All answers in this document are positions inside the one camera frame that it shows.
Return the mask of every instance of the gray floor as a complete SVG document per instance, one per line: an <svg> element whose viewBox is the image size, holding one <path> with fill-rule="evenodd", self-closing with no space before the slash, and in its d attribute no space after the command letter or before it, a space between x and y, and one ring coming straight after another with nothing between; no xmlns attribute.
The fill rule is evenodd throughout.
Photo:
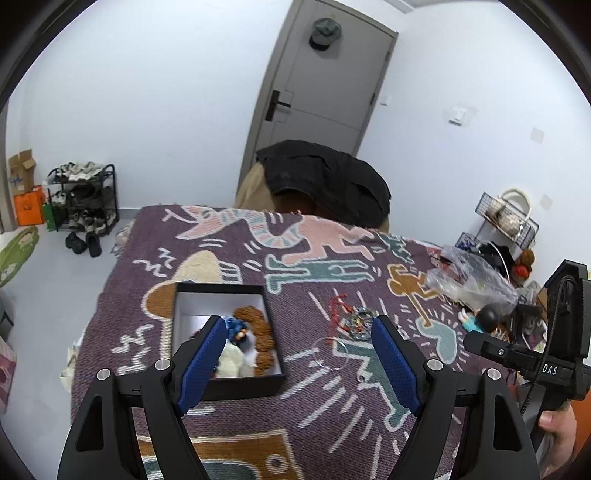
<svg viewBox="0 0 591 480"><path fill-rule="evenodd" d="M31 258L0 291L14 320L7 343L18 355L7 412L0 421L37 480L57 476L70 427L70 394L59 375L68 347L94 314L97 296L115 265L110 250L123 225L119 222L102 238L103 254L97 258L88 251L75 255L65 247L66 232L47 232L40 225Z"/></svg>

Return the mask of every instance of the hand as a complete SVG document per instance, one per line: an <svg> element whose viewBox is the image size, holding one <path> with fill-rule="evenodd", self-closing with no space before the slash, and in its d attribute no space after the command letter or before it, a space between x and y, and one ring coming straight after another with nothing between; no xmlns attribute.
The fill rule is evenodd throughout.
<svg viewBox="0 0 591 480"><path fill-rule="evenodd" d="M549 453L550 464L543 477L562 467L573 454L577 433L577 420L573 407L569 404L564 410L545 411L540 415L538 425L542 430L555 435L554 444Z"/></svg>

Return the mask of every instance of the wire basket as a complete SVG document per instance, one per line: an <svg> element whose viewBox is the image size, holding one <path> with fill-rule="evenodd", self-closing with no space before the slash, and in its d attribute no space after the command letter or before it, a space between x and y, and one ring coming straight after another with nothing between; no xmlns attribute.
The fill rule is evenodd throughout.
<svg viewBox="0 0 591 480"><path fill-rule="evenodd" d="M477 250L479 243L478 239L471 233L462 232L460 238L457 239L456 248L465 250L466 252L474 252Z"/></svg>
<svg viewBox="0 0 591 480"><path fill-rule="evenodd" d="M515 205L501 197L482 194L476 213L491 223L498 231L509 238L522 250L529 247L540 226L529 213L524 213Z"/></svg>

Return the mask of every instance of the black cloth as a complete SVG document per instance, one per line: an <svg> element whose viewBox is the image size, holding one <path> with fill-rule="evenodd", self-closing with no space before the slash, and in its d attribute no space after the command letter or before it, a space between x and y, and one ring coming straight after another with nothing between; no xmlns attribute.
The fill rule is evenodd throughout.
<svg viewBox="0 0 591 480"><path fill-rule="evenodd" d="M284 140L256 152L272 194L309 195L333 220L377 228L390 213L390 190L366 162L302 140Z"/></svg>

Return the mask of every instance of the blue gripper pad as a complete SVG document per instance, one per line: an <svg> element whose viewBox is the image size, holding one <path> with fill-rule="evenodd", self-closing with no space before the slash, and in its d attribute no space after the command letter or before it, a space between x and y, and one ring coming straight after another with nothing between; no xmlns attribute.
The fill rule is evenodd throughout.
<svg viewBox="0 0 591 480"><path fill-rule="evenodd" d="M417 379L384 323L377 317L372 321L371 338L398 401L416 416L422 406L417 396Z"/></svg>
<svg viewBox="0 0 591 480"><path fill-rule="evenodd" d="M183 374L177 402L177 407L183 415L201 400L205 386L209 382L217 360L226 345L227 338L226 322L220 317Z"/></svg>

